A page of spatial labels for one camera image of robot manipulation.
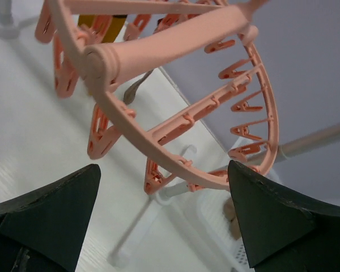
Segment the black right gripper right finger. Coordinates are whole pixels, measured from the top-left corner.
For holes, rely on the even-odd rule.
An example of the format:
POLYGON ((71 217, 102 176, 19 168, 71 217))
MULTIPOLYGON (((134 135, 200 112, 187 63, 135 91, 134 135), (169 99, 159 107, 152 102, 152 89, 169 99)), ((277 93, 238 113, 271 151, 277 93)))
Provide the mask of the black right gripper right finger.
POLYGON ((340 206, 230 161, 231 196, 255 271, 340 271, 340 206))

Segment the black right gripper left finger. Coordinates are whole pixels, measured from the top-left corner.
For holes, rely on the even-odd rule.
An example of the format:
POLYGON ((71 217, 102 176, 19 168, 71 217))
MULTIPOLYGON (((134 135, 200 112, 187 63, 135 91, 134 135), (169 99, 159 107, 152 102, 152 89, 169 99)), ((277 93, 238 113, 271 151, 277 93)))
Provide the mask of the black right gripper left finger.
POLYGON ((0 271, 75 271, 101 179, 89 164, 0 203, 0 271))

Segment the brown striped sock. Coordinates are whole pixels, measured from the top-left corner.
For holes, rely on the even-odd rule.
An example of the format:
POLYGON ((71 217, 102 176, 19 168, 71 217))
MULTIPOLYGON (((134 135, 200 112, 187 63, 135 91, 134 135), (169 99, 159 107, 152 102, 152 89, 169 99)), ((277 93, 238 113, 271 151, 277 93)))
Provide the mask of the brown striped sock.
POLYGON ((135 83, 133 83, 125 92, 123 96, 123 102, 126 105, 131 104, 136 96, 137 90, 139 86, 152 74, 153 70, 150 70, 146 72, 141 79, 137 80, 135 83))

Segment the pink round clip hanger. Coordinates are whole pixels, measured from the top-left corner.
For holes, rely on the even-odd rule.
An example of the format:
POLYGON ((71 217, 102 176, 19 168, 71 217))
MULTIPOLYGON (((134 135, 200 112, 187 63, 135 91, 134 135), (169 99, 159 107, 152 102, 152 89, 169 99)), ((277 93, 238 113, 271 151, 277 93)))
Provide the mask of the pink round clip hanger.
POLYGON ((254 45, 258 29, 253 14, 264 1, 230 4, 226 1, 45 1, 35 36, 52 43, 54 86, 59 97, 73 94, 78 79, 95 100, 87 153, 102 158, 119 137, 125 137, 147 158, 144 191, 154 194, 179 177, 188 191, 203 188, 227 190, 224 170, 202 172, 192 161, 165 149, 170 141, 195 123, 242 94, 257 77, 264 98, 267 138, 250 133, 250 123, 234 126, 231 133, 251 143, 229 151, 229 156, 266 175, 278 152, 279 122, 273 89, 254 45), (80 15, 127 15, 114 42, 93 43, 90 33, 78 26, 80 15), (135 121, 136 113, 116 98, 123 83, 198 49, 215 53, 239 38, 247 53, 219 73, 227 83, 189 105, 156 127, 145 131, 135 121))

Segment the mustard yellow sock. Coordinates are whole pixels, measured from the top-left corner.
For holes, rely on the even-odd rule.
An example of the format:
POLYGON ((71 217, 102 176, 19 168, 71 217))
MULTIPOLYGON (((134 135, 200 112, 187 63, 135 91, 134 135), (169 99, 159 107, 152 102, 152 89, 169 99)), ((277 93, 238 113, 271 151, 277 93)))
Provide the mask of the mustard yellow sock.
POLYGON ((127 15, 80 15, 78 26, 90 33, 93 43, 112 43, 120 33, 127 15))

